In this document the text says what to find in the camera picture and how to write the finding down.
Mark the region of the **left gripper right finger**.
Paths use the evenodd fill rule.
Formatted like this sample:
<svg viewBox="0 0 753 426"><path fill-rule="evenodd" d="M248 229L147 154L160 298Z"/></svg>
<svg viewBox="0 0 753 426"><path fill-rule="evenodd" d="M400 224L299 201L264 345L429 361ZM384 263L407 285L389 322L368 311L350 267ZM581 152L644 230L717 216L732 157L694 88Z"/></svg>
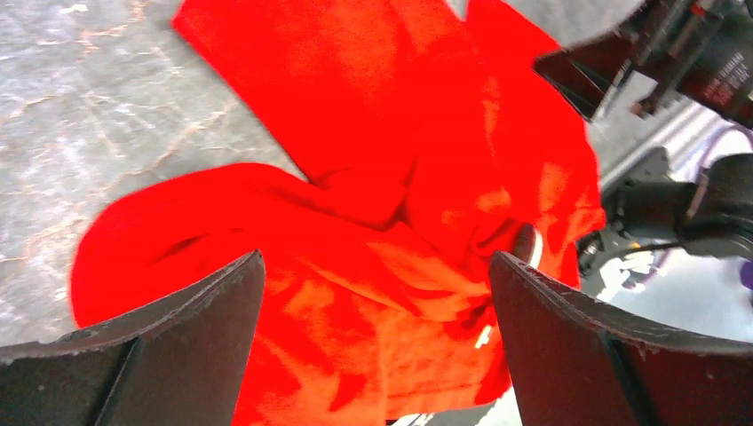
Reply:
<svg viewBox="0 0 753 426"><path fill-rule="evenodd" d="M505 252L489 276L524 424L751 424L750 343L639 317Z"/></svg>

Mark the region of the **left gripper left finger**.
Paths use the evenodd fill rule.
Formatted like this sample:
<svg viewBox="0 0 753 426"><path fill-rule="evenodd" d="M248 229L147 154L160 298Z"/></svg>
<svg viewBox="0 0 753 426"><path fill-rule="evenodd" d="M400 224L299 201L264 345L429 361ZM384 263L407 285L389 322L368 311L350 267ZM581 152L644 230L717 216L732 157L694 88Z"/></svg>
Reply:
<svg viewBox="0 0 753 426"><path fill-rule="evenodd" d="M114 319L3 347L2 424L230 424L265 276L249 253Z"/></svg>

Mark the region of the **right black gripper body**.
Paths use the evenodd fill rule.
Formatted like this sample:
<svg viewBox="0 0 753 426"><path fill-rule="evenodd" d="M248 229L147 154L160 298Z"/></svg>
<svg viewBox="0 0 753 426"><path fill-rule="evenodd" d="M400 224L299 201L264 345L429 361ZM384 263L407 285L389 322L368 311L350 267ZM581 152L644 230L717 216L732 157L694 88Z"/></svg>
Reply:
<svg viewBox="0 0 753 426"><path fill-rule="evenodd" d="M617 82L634 72L655 82L633 114L652 115L686 97L751 128L750 1L645 1L617 33L630 42Z"/></svg>

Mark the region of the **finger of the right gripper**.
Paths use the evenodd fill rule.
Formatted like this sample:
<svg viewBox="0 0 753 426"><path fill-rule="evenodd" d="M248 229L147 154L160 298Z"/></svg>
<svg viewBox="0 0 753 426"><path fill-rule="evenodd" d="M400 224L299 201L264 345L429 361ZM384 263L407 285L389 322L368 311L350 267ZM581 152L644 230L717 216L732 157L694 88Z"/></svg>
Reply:
<svg viewBox="0 0 753 426"><path fill-rule="evenodd" d="M533 69L590 122L631 50L630 39L612 32L540 56Z"/></svg>

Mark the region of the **round dark brooch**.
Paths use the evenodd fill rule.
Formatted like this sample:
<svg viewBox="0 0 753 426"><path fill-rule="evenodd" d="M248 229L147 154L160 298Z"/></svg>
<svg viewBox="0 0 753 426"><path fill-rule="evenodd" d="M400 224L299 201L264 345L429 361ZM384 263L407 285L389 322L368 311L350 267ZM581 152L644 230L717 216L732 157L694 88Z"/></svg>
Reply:
<svg viewBox="0 0 753 426"><path fill-rule="evenodd" d="M518 230L511 253L520 261L538 268L543 256L543 236L534 225L523 224Z"/></svg>

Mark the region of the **red t-shirt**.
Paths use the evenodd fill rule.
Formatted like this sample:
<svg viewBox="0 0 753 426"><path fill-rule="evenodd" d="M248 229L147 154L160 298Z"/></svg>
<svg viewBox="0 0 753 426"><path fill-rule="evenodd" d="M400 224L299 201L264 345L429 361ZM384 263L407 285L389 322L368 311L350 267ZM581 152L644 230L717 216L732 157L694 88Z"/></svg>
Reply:
<svg viewBox="0 0 753 426"><path fill-rule="evenodd" d="M302 172L242 162L105 209L79 244L80 327L259 250L266 288L236 425L382 425L510 386L497 250L579 284L602 227L580 116L532 68L556 48L500 1L186 1L174 28Z"/></svg>

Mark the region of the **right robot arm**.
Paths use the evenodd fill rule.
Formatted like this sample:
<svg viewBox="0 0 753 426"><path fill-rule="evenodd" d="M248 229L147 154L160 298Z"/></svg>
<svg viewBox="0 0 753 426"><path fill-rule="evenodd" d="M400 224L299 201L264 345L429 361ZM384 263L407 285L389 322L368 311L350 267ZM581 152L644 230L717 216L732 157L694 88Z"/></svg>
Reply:
<svg viewBox="0 0 753 426"><path fill-rule="evenodd" d="M686 97L744 129L752 126L752 4L645 1L611 32L538 57L535 72L585 120L605 113L630 77L655 83L632 106L645 117ZM607 224L581 241L579 271L627 256L614 242L648 239L649 250L752 256L752 157L715 161L696 183L623 177L603 199Z"/></svg>

